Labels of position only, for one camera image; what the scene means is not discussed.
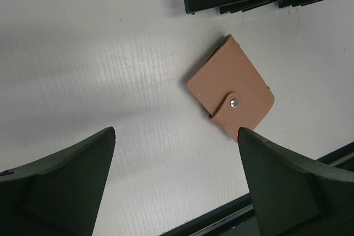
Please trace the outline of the tan leather card holder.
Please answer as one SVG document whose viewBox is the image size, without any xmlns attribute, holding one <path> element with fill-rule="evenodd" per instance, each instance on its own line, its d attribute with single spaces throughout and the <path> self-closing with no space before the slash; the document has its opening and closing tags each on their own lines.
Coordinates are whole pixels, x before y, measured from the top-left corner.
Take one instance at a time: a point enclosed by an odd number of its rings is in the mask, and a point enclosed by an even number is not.
<svg viewBox="0 0 354 236">
<path fill-rule="evenodd" d="M 233 140 L 240 127 L 255 129 L 275 97 L 232 35 L 227 35 L 186 83 L 209 119 Z"/>
</svg>

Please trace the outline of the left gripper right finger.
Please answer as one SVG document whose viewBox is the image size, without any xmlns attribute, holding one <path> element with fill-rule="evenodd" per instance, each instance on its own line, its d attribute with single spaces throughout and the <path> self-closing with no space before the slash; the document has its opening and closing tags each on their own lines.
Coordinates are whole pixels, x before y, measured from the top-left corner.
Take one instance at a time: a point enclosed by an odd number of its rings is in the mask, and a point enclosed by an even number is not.
<svg viewBox="0 0 354 236">
<path fill-rule="evenodd" d="M 248 128 L 238 147 L 261 235 L 353 235 L 353 172 Z"/>
</svg>

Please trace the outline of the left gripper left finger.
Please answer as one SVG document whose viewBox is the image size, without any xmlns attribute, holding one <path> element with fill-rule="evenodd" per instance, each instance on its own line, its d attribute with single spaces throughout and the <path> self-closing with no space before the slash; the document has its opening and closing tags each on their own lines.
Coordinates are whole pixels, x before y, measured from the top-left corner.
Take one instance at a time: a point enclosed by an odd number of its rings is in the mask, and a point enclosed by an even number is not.
<svg viewBox="0 0 354 236">
<path fill-rule="evenodd" d="M 116 134 L 83 141 L 1 172 L 1 235 L 92 235 Z"/>
</svg>

